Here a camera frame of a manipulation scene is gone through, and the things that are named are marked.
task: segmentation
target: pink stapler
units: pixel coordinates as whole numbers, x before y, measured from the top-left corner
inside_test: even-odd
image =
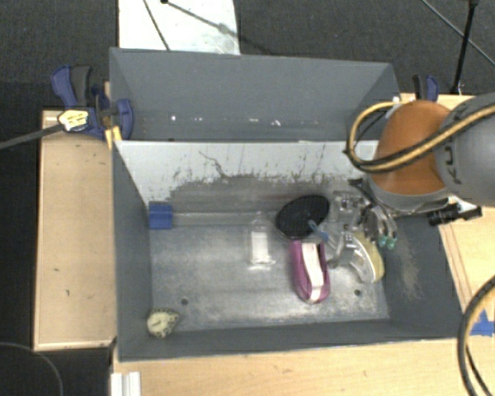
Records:
[[[330,277],[324,244],[302,243],[294,240],[290,244],[295,290],[309,304],[326,299],[330,293]]]

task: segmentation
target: gray bin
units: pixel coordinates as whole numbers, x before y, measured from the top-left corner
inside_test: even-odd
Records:
[[[453,337],[461,316],[438,230],[398,222],[385,277],[331,271],[309,305],[293,290],[287,241],[270,228],[274,264],[250,267],[247,231],[288,200],[330,196],[359,172],[342,154],[357,112],[398,93],[387,64],[112,49],[111,95],[129,98],[132,140],[113,158],[118,347],[122,361],[288,351]],[[370,157],[381,125],[361,155]],[[166,201],[171,230],[150,230]],[[152,309],[181,315],[151,337]]]

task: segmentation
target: black floor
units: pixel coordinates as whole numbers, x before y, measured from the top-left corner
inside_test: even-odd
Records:
[[[414,73],[452,85],[460,38],[420,0],[234,0],[244,54],[390,62],[403,91]],[[461,30],[467,0],[429,0]],[[61,64],[90,64],[108,79],[117,44],[117,0],[0,0],[0,139],[39,127],[58,105],[49,76]],[[495,0],[479,0],[472,39],[495,60]],[[468,48],[463,90],[495,91],[495,68]],[[0,153],[0,341],[31,344],[36,247],[37,145]],[[50,355],[67,395],[106,392],[108,353]],[[0,395],[58,394],[38,358],[0,348]]]

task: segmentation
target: clamp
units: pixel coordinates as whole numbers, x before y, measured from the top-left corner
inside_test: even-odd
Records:
[[[51,75],[51,87],[57,97],[63,101],[66,111],[59,122],[66,122],[68,132],[80,132],[93,138],[104,139],[108,125],[105,120],[111,118],[111,126],[118,125],[121,137],[128,139],[134,125],[134,112],[130,100],[123,98],[111,107],[106,94],[99,87],[89,88],[90,66],[60,66]]]

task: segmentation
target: blue block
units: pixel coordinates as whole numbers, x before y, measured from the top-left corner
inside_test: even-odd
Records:
[[[172,229],[172,205],[164,202],[149,202],[148,228]]]

